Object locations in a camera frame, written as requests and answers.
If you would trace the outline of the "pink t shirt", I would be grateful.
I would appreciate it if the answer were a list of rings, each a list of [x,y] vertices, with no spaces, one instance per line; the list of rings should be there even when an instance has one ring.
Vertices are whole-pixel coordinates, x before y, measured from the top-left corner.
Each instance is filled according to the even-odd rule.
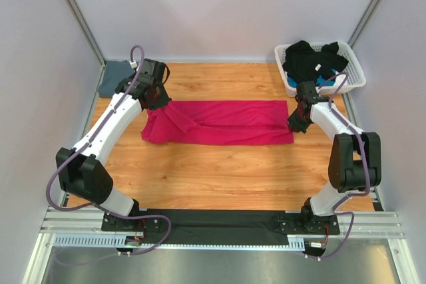
[[[285,100],[172,101],[148,111],[142,139],[213,146],[291,144]]]

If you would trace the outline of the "aluminium corner post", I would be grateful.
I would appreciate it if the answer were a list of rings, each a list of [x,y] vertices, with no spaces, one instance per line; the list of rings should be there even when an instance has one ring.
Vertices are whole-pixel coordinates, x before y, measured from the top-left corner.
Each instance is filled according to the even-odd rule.
[[[374,16],[381,2],[382,0],[370,0],[369,3],[367,4],[367,7],[365,8],[363,14],[361,15],[357,25],[355,26],[355,29],[353,30],[347,42],[351,48],[354,48],[354,46],[358,42],[360,36],[364,32],[371,18]]]
[[[101,48],[99,47],[99,44],[97,43],[86,19],[84,18],[83,12],[81,11],[78,3],[76,0],[65,0],[65,3],[67,4],[68,8],[70,9],[72,16],[74,17],[75,21],[77,22],[77,25],[79,26],[80,30],[82,31],[84,38],[86,39],[91,51],[93,52],[94,56],[96,57],[97,61],[100,63],[102,68],[105,67],[106,61],[105,57],[101,51]]]

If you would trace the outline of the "blue t shirt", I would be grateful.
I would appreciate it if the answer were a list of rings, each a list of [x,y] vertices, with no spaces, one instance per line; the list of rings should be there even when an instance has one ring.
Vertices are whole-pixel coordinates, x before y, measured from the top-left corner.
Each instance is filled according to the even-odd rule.
[[[292,78],[292,77],[288,77],[287,78],[288,84],[290,87],[292,88],[296,88],[298,83]],[[324,83],[326,82],[326,79],[324,79],[322,76],[319,76],[316,80],[316,86],[322,86]],[[328,83],[326,83],[326,86],[333,86],[335,84],[335,80],[331,80]]]

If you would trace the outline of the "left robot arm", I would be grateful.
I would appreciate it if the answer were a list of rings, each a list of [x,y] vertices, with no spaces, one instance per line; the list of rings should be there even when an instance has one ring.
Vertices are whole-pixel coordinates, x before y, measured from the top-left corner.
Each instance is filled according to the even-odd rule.
[[[56,155],[60,188],[104,210],[103,231],[142,231],[139,203],[114,186],[105,164],[127,126],[143,110],[157,110],[171,100],[164,87],[170,75],[165,63],[144,59],[142,64],[130,61],[129,65],[134,73],[118,83],[109,106],[87,135]]]

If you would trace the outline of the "folded grey-blue t shirt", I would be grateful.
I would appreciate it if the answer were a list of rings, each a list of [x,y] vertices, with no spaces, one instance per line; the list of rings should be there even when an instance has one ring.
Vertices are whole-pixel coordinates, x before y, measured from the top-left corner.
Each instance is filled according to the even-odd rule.
[[[111,98],[119,82],[134,74],[128,61],[107,61],[102,82],[98,88],[100,98]]]

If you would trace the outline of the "right aluminium corner post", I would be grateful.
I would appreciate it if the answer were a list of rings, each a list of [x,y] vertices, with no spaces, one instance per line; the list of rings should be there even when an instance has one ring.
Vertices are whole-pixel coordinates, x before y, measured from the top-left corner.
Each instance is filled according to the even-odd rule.
[[[365,8],[363,14],[361,15],[357,25],[355,26],[355,29],[353,30],[347,42],[351,48],[354,48],[354,46],[358,42],[360,36],[364,32],[371,18],[374,16],[381,2],[382,0],[370,0],[369,3],[367,4],[367,7]]]

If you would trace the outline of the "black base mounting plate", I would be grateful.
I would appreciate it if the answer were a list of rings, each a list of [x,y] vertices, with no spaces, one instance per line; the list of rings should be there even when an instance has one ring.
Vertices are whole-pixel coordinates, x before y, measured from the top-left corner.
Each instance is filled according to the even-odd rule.
[[[168,217],[172,222],[168,237],[191,242],[277,243],[280,238],[289,235],[322,237],[340,234],[335,215],[316,217],[312,213],[285,211],[177,209],[148,209],[131,213],[131,216],[138,215]]]

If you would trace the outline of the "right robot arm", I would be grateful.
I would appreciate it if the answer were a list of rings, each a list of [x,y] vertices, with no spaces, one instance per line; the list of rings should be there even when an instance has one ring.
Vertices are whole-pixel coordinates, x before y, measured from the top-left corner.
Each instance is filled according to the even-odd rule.
[[[296,91],[298,105],[288,118],[289,129],[305,133],[316,124],[332,141],[329,182],[301,208],[301,228],[315,233],[344,202],[368,196],[371,187],[380,184],[381,140],[377,133],[366,132],[350,122],[332,98],[318,93],[314,82],[303,82]]]

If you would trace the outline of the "aluminium frame rail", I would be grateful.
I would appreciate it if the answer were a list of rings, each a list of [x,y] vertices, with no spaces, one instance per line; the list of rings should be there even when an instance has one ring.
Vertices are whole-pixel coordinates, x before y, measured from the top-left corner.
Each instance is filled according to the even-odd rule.
[[[49,208],[41,232],[45,233],[98,233],[104,213],[88,207],[72,212]],[[403,239],[405,234],[395,212],[355,212],[350,237],[357,239]]]

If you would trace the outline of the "black t shirt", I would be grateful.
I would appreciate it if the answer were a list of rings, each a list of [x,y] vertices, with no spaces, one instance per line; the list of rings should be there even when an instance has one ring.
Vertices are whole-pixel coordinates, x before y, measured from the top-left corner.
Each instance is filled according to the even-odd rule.
[[[298,84],[315,82],[319,76],[328,80],[338,72],[343,72],[348,60],[337,54],[337,42],[324,45],[320,51],[315,51],[306,41],[299,41],[286,49],[286,61],[283,68],[288,77]]]

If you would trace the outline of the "left aluminium corner post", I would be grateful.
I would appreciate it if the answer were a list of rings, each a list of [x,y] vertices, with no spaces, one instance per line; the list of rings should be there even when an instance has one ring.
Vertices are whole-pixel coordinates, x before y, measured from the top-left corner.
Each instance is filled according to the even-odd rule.
[[[84,38],[86,39],[91,51],[93,52],[94,56],[96,57],[97,61],[100,63],[102,68],[105,67],[106,61],[105,57],[101,51],[101,48],[99,47],[99,44],[97,43],[86,19],[84,18],[83,12],[81,11],[78,3],[76,0],[65,0],[65,3],[67,4],[68,8],[70,9],[72,16],[74,17],[75,21],[77,22],[77,25],[79,26],[80,30],[82,31]]]

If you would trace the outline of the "white cloth in basket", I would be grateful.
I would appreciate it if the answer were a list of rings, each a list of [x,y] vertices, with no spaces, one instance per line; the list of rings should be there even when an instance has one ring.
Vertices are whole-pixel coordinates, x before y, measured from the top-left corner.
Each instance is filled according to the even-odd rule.
[[[338,72],[335,74],[335,79],[334,79],[334,84],[333,86],[335,87],[339,87],[339,86],[345,86],[346,83],[346,77],[347,77],[347,73],[346,72]]]

